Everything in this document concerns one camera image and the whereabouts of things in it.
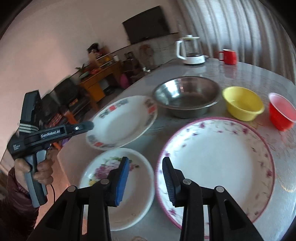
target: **glass kettle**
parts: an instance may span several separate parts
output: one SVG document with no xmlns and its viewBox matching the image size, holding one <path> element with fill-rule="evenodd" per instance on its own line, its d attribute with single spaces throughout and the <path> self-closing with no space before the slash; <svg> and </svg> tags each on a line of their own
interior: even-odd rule
<svg viewBox="0 0 296 241">
<path fill-rule="evenodd" d="M 199 39 L 199 37 L 187 35 L 184 38 L 179 38 L 176 42 L 177 57 L 182 59 L 185 64 L 201 64 L 205 62 Z"/>
</svg>

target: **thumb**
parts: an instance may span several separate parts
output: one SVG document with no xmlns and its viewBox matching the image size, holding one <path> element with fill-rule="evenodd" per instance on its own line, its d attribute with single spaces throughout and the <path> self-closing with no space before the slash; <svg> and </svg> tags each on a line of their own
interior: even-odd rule
<svg viewBox="0 0 296 241">
<path fill-rule="evenodd" d="M 15 171 L 28 173 L 31 171 L 29 164 L 22 158 L 15 160 Z"/>
</svg>

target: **human hand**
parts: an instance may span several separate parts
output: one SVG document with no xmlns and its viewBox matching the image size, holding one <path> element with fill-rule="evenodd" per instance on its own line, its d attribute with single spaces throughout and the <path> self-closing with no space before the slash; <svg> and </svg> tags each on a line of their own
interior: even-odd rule
<svg viewBox="0 0 296 241">
<path fill-rule="evenodd" d="M 33 178 L 39 183 L 49 185 L 53 182 L 51 153 L 46 153 L 46 159 L 37 165 L 37 172 L 33 175 Z M 25 180 L 25 173 L 30 172 L 29 164 L 22 158 L 15 160 L 15 178 L 18 183 L 28 191 L 28 187 Z"/>
</svg>

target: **yellow bowl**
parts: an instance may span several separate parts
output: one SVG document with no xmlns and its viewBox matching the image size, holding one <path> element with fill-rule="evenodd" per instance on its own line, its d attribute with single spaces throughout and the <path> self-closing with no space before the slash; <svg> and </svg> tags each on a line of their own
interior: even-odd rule
<svg viewBox="0 0 296 241">
<path fill-rule="evenodd" d="M 264 111 L 261 98 L 253 91 L 232 86 L 223 90 L 228 112 L 241 121 L 252 121 Z"/>
</svg>

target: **person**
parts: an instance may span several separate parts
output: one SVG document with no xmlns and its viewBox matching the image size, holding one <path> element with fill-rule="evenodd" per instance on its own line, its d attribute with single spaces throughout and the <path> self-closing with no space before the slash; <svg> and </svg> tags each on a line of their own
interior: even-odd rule
<svg viewBox="0 0 296 241">
<path fill-rule="evenodd" d="M 33 178 L 39 183 L 50 185 L 53 182 L 53 161 L 51 153 L 37 165 Z M 39 208 L 34 208 L 29 196 L 24 173 L 30 166 L 24 159 L 16 159 L 7 177 L 7 197 L 0 201 L 0 240 L 23 241 L 33 231 Z"/>
</svg>

